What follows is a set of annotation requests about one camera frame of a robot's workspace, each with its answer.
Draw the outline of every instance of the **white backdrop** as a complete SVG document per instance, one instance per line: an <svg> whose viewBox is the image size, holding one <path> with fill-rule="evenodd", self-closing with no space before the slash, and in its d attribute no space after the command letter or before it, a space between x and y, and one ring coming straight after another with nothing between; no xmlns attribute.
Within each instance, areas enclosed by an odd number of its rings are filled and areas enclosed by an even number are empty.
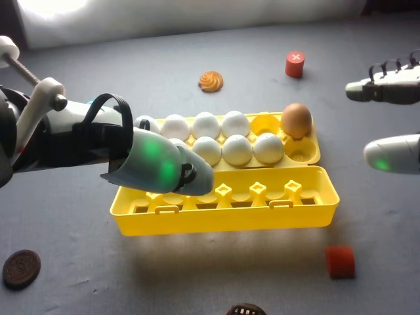
<svg viewBox="0 0 420 315"><path fill-rule="evenodd" d="M360 15L366 0L17 0L30 48Z"/></svg>

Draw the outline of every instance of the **egg carton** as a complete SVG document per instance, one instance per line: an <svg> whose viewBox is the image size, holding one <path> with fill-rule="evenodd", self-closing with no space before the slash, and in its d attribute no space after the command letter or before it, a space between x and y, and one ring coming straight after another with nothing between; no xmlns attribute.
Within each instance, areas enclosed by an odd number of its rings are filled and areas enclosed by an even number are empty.
<svg viewBox="0 0 420 315"><path fill-rule="evenodd" d="M293 140L289 135L283 132L282 129L282 113L281 112L262 112L259 114L246 114L246 118L250 124L251 131L246 136L247 140L254 146L255 141L259 135L263 133L275 134L283 143L284 157L276 163L267 164L260 162L254 155L244 165L232 165L229 164L225 159L221 160L213 166L215 171L226 171L231 169L249 169L258 167L296 167L305 166L318 162L321 158L320 147L318 145L318 139L316 137L316 130L314 121L312 119L312 129L300 140ZM215 116L219 125L223 122L224 115ZM186 121L190 128L194 123L194 117L186 117ZM165 119L157 119L157 124L162 128ZM220 132L216 137L216 141L219 143L222 149L226 142L226 137ZM192 149L195 139L192 134L184 141L189 149Z"/></svg>
<svg viewBox="0 0 420 315"><path fill-rule="evenodd" d="M318 166L215 172L204 196L120 187L110 209L126 236L327 226L339 203Z"/></svg>

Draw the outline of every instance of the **gray table surface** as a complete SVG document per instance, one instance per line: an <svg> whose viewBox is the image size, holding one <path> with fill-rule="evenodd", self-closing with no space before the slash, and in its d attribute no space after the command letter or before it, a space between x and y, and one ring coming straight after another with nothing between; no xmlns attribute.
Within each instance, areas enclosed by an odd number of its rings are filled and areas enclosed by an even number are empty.
<svg viewBox="0 0 420 315"><path fill-rule="evenodd" d="M42 269L22 292L0 286L0 313L224 315L248 301L273 315L418 314L420 177L374 171L362 150L420 131L420 106L351 102L344 86L419 48L419 29L420 15L404 14L24 53L69 99L116 93L134 116L279 112L303 102L341 202L327 228L126 238L109 214L117 187L99 178L106 165L18 174L0 190L0 261L33 249ZM302 80L284 74L295 49L306 54ZM223 75L219 93L197 88L207 70ZM10 69L0 83L32 90ZM328 245L353 247L357 279L328 278Z"/></svg>

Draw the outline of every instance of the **orange swirl cookie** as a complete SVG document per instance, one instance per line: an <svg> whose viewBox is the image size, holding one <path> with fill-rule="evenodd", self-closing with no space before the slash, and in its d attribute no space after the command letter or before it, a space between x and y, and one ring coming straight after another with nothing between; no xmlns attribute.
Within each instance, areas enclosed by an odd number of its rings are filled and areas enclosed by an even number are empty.
<svg viewBox="0 0 420 315"><path fill-rule="evenodd" d="M203 92L217 92L223 86L223 78L216 71L205 72L199 77L198 86L201 87Z"/></svg>

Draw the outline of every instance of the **robotic hand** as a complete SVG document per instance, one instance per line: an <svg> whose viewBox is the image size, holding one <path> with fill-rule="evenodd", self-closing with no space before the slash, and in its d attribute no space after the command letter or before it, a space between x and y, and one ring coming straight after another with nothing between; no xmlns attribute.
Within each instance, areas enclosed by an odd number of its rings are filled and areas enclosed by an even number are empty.
<svg viewBox="0 0 420 315"><path fill-rule="evenodd" d="M66 100L63 85L38 80L18 56L11 39L0 36L0 68L12 66L34 86L31 97L0 86L0 187L14 173L108 161L101 177L112 184L189 196L212 191L211 166L152 133L149 121L134 127L123 98L102 94L91 105ZM103 106L109 99L117 106Z"/></svg>
<svg viewBox="0 0 420 315"><path fill-rule="evenodd" d="M409 55L409 64L401 66L400 59L373 65L369 78L346 86L349 99L358 102L388 102L392 104L414 104L420 102L420 63ZM387 64L394 62L397 69L387 71ZM382 72L373 74L379 66ZM364 148L367 164L391 173L420 173L420 135L404 135L383 138L370 142Z"/></svg>

